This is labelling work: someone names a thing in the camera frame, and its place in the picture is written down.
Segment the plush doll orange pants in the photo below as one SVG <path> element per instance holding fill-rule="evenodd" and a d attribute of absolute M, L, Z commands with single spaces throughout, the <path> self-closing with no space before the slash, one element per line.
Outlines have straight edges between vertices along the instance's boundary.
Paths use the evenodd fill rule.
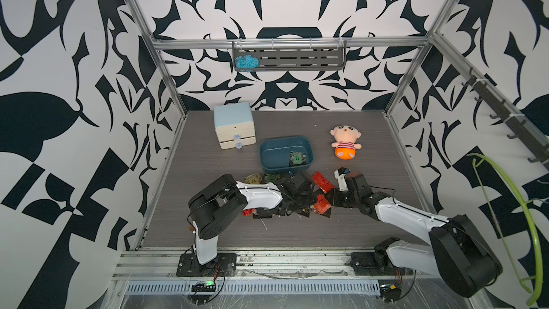
<path fill-rule="evenodd" d="M 357 140 L 362 136 L 358 129 L 350 125 L 338 125 L 330 130 L 335 141 L 331 146 L 335 149 L 335 156 L 341 160 L 354 159 L 357 151 L 362 148 Z"/>

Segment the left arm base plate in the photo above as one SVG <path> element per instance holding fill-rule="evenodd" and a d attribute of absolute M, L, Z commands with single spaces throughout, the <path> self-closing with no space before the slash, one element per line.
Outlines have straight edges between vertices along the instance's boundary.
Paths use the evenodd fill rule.
<path fill-rule="evenodd" d="M 214 260 L 202 265 L 194 253 L 181 254 L 177 264 L 176 276 L 179 278 L 213 276 L 231 276 L 236 270 L 237 254 L 220 253 Z"/>

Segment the small blue cream drawer cabinet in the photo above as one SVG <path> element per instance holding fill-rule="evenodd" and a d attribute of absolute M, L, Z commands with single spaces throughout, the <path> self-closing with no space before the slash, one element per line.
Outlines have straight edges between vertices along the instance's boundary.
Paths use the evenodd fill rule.
<path fill-rule="evenodd" d="M 214 108 L 214 131 L 222 150 L 241 149 L 256 143 L 252 110 L 247 102 Z"/>

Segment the blue crumpled item on shelf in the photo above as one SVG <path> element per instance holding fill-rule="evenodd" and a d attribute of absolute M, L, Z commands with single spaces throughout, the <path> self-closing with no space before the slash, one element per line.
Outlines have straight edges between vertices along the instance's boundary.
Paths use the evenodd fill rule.
<path fill-rule="evenodd" d="M 260 66 L 260 60 L 250 54 L 238 56 L 234 60 L 234 67 L 243 72 L 251 72 Z"/>

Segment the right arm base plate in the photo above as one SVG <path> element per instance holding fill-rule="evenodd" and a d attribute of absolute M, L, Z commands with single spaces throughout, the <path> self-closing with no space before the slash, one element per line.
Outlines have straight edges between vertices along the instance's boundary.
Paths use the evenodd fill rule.
<path fill-rule="evenodd" d="M 348 265 L 356 276 L 412 276 L 409 268 L 397 268 L 385 253 L 354 252 Z"/>

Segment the teal plastic storage box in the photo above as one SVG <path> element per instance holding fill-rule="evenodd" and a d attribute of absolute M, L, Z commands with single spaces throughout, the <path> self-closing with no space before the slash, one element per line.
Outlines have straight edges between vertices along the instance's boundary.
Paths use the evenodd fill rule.
<path fill-rule="evenodd" d="M 299 151 L 307 155 L 305 165 L 290 167 L 290 152 Z M 307 170 L 314 161 L 309 140 L 302 136 L 278 137 L 265 140 L 260 145 L 260 164 L 267 174 L 297 173 Z"/>

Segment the red foil tea bag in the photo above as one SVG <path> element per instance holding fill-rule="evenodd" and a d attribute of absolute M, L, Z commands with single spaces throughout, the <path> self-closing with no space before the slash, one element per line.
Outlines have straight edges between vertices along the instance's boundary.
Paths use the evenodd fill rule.
<path fill-rule="evenodd" d="M 256 209 L 247 209 L 247 210 L 243 210 L 242 214 L 243 214 L 244 216 L 256 215 L 256 214 L 257 214 L 257 210 L 256 210 Z"/>

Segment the green label tea bag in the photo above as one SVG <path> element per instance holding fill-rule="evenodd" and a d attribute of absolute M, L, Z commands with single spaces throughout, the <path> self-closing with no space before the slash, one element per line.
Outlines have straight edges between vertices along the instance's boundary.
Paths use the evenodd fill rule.
<path fill-rule="evenodd" d="M 281 175 L 279 174 L 265 174 L 263 177 L 264 183 L 274 183 L 275 181 L 278 181 L 281 178 Z"/>

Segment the red long tea sachet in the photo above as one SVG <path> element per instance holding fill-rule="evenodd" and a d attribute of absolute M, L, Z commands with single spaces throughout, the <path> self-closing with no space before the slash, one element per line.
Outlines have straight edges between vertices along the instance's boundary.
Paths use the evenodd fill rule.
<path fill-rule="evenodd" d="M 329 182 L 320 172 L 316 172 L 313 175 L 313 183 L 319 187 L 319 189 L 324 193 L 327 194 L 330 191 L 334 190 L 335 186 Z"/>

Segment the grey perforated wall shelf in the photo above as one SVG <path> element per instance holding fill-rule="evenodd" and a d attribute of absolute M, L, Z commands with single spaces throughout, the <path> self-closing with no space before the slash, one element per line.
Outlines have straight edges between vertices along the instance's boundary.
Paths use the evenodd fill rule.
<path fill-rule="evenodd" d="M 260 60 L 260 66 L 251 72 L 337 71 L 346 64 L 346 49 L 343 41 L 235 42 L 232 44 L 232 64 L 237 70 L 234 67 L 236 57 L 250 54 Z"/>

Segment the yellow label tea bag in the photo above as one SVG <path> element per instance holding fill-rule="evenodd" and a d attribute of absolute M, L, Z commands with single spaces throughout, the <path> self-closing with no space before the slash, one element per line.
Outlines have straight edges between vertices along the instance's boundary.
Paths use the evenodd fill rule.
<path fill-rule="evenodd" d="M 261 173 L 254 173 L 251 175 L 248 175 L 243 183 L 250 184 L 250 185 L 261 185 L 263 183 L 263 175 Z"/>

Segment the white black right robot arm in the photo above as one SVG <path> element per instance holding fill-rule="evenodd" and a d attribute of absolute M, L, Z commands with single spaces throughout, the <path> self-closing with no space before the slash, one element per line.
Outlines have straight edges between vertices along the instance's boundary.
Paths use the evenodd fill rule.
<path fill-rule="evenodd" d="M 420 239 L 419 244 L 390 237 L 374 247 L 373 261 L 355 257 L 354 268 L 409 269 L 435 276 L 454 293 L 470 298 L 492 285 L 503 266 L 472 221 L 464 215 L 446 217 L 405 204 L 381 187 L 367 183 L 361 173 L 335 172 L 338 184 L 317 185 L 332 207 L 357 209 L 375 221 L 389 224 Z"/>

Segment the black wall hook rail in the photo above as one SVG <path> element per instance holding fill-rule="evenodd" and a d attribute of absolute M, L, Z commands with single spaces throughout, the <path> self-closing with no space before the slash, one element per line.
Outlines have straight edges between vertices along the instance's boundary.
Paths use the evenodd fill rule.
<path fill-rule="evenodd" d="M 548 137 L 489 79 L 481 77 L 474 67 L 468 68 L 468 76 L 469 79 L 462 85 L 476 93 L 476 106 L 485 103 L 491 110 L 489 117 L 511 131 L 507 138 L 520 140 L 532 154 L 528 158 L 529 163 L 540 164 L 548 170 Z"/>

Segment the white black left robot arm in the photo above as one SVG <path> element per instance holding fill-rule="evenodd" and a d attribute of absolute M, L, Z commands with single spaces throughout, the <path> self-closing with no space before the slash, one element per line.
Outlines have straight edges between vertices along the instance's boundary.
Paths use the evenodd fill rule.
<path fill-rule="evenodd" d="M 243 183 L 231 174 L 222 175 L 188 202 L 187 222 L 194 229 L 192 254 L 200 266 L 216 260 L 218 236 L 246 210 L 254 218 L 268 219 L 308 215 L 316 203 L 315 184 L 305 171 L 265 184 Z"/>

